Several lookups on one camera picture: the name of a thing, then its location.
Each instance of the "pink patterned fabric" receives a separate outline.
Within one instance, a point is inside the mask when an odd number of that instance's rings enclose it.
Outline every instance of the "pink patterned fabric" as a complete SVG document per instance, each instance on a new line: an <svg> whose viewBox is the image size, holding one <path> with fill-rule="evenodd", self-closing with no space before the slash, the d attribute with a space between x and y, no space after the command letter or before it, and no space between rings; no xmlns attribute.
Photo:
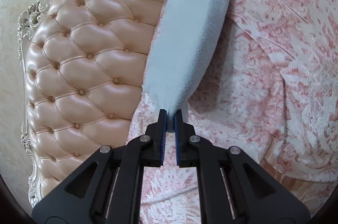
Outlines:
<svg viewBox="0 0 338 224"><path fill-rule="evenodd" d="M338 179L337 21L338 0L231 0L213 59L189 99L197 134L241 147L280 181L297 181L289 190L312 215ZM143 93L128 139L156 118ZM173 134L165 165L145 170L140 218L200 223L196 173L176 167Z"/></svg>

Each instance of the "pink leather upholstery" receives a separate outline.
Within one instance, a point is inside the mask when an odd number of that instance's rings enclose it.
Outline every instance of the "pink leather upholstery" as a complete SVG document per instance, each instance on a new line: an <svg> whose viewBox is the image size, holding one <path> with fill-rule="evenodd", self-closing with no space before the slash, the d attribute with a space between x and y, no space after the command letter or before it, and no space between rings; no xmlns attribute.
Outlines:
<svg viewBox="0 0 338 224"><path fill-rule="evenodd" d="M26 57L45 196L101 145L124 145L164 0L52 0Z"/></svg>

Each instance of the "ornate carved frame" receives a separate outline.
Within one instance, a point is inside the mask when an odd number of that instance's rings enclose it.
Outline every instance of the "ornate carved frame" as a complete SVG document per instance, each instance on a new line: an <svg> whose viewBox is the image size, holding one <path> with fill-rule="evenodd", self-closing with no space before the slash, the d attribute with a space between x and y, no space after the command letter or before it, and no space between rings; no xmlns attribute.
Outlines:
<svg viewBox="0 0 338 224"><path fill-rule="evenodd" d="M27 101L26 101L26 90L25 90L25 58L28 51L29 44L33 39L34 33L39 27L43 17L48 12L50 7L51 0L37 0L33 3L28 10L23 12L18 20L19 27L18 27L18 43L20 46L18 47L19 53L19 61L22 70L24 88L23 88L23 112L24 112L24 121L21 126L21 143L23 144L27 154L32 158L33 162L33 172L32 175L28 178L28 200L32 207L34 207L41 199L41 178L38 173L37 169L37 162L36 162L36 153L32 149L30 144L30 137L29 137L29 125L27 120Z"/></svg>

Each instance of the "cream wall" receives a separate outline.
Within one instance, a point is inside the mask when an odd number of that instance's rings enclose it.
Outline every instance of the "cream wall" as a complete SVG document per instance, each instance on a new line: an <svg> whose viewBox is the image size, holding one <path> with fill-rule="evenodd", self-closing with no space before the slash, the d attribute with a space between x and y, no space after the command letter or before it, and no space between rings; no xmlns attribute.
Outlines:
<svg viewBox="0 0 338 224"><path fill-rule="evenodd" d="M22 75L16 31L19 15L36 0L0 0L0 173L20 205L28 212L31 159L20 143L23 121Z"/></svg>

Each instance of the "gray towel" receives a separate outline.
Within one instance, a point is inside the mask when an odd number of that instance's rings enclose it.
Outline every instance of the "gray towel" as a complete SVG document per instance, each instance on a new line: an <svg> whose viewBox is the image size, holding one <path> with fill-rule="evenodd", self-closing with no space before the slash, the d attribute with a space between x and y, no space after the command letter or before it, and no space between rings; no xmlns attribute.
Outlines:
<svg viewBox="0 0 338 224"><path fill-rule="evenodd" d="M229 0L168 0L143 90L169 120L198 87L215 51Z"/></svg>

